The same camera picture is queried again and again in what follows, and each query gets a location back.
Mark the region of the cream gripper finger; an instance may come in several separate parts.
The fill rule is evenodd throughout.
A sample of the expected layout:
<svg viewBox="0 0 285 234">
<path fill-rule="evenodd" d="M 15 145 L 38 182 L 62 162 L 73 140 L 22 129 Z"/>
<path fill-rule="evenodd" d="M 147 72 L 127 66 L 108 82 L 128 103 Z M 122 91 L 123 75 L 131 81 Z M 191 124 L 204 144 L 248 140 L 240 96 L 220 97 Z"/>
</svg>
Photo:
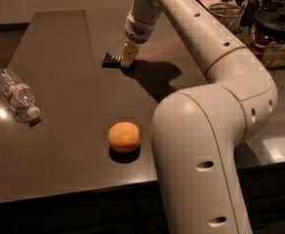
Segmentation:
<svg viewBox="0 0 285 234">
<path fill-rule="evenodd" d="M 140 45 L 127 40 L 124 44 L 123 54 L 121 58 L 121 65 L 125 68 L 131 66 L 133 61 L 135 60 L 137 54 L 139 53 Z"/>
</svg>

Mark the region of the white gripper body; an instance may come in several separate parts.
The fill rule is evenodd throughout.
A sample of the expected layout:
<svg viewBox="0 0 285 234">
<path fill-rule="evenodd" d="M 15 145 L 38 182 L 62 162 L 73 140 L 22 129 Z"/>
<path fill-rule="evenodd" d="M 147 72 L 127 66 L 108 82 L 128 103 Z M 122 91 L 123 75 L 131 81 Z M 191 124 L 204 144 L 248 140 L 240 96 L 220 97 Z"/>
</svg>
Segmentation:
<svg viewBox="0 0 285 234">
<path fill-rule="evenodd" d="M 132 42 L 143 44 L 149 40 L 154 28 L 154 24 L 140 22 L 129 13 L 125 22 L 125 35 Z"/>
</svg>

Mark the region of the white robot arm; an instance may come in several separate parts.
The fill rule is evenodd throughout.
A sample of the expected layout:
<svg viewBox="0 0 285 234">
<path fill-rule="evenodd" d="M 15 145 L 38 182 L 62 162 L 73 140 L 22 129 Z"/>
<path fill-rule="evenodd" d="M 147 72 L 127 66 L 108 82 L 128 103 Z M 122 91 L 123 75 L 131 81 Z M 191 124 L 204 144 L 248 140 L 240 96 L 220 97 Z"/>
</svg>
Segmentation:
<svg viewBox="0 0 285 234">
<path fill-rule="evenodd" d="M 253 234 L 235 147 L 272 117 L 276 85 L 254 54 L 195 0 L 133 0 L 129 65 L 164 14 L 207 79 L 156 107 L 151 146 L 170 234 Z"/>
</svg>

